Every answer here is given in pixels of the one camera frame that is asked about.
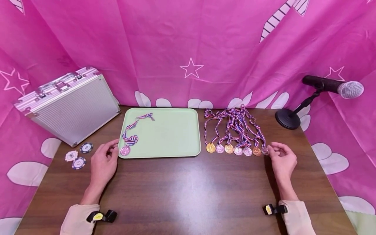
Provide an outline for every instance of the poker chip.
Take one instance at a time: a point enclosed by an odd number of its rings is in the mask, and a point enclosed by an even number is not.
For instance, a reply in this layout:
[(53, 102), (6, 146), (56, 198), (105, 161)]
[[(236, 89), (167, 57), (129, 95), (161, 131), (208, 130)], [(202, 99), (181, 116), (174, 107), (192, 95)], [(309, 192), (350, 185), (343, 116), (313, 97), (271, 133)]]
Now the poker chip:
[(70, 151), (65, 155), (65, 161), (66, 162), (71, 162), (74, 161), (78, 158), (78, 152), (75, 151)]
[(81, 153), (89, 153), (93, 149), (93, 144), (90, 142), (86, 142), (80, 147)]
[(86, 159), (85, 158), (77, 158), (73, 163), (72, 163), (72, 168), (75, 170), (79, 170), (82, 167), (84, 167), (86, 164)]

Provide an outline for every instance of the black wrist mount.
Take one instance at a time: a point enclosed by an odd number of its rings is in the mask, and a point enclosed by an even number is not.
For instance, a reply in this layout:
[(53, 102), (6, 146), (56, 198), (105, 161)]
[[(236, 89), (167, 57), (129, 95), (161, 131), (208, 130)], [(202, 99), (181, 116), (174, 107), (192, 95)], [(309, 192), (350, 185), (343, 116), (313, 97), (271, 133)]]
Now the black wrist mount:
[(272, 204), (266, 205), (263, 207), (264, 213), (266, 215), (275, 215), (275, 214), (284, 214), (287, 213), (287, 207), (284, 205), (273, 207)]
[(93, 211), (86, 218), (87, 222), (94, 223), (96, 221), (104, 221), (107, 223), (113, 223), (116, 219), (117, 213), (112, 210), (108, 210), (106, 214), (99, 211)]

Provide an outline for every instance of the microphone grille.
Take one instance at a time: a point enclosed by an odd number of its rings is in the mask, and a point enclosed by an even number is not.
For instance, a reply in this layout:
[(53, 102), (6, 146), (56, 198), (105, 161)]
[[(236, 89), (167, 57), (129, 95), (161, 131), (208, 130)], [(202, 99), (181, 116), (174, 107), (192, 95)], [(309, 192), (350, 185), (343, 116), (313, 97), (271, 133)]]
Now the microphone grille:
[(364, 91), (364, 86), (360, 82), (351, 81), (344, 82), (339, 85), (338, 94), (345, 99), (352, 99), (360, 96)]

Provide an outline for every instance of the pink curtain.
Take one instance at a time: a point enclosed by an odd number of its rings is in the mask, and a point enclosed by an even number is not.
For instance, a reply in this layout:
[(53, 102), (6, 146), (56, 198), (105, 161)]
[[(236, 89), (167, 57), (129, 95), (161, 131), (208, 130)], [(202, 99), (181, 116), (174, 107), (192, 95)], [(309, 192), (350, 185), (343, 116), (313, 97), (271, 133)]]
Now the pink curtain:
[(294, 109), (313, 92), (304, 75), (360, 81), (361, 97), (323, 94), (299, 115), (345, 209), (375, 214), (375, 4), (1, 1), (0, 227), (14, 232), (60, 143), (13, 102), (86, 65), (132, 106)]

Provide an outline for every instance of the black and white poker chip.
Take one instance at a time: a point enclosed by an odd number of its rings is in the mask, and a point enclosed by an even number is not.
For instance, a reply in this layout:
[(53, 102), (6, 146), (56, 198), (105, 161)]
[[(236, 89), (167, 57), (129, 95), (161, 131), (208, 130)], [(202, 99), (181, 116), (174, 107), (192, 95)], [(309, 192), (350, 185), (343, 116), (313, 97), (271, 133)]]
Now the black and white poker chip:
[(72, 163), (72, 168), (75, 170), (79, 170), (82, 167), (84, 167), (86, 164), (86, 159), (85, 158), (77, 158), (73, 163)]
[(93, 149), (93, 144), (90, 142), (86, 142), (80, 147), (80, 152), (81, 153), (89, 153)]

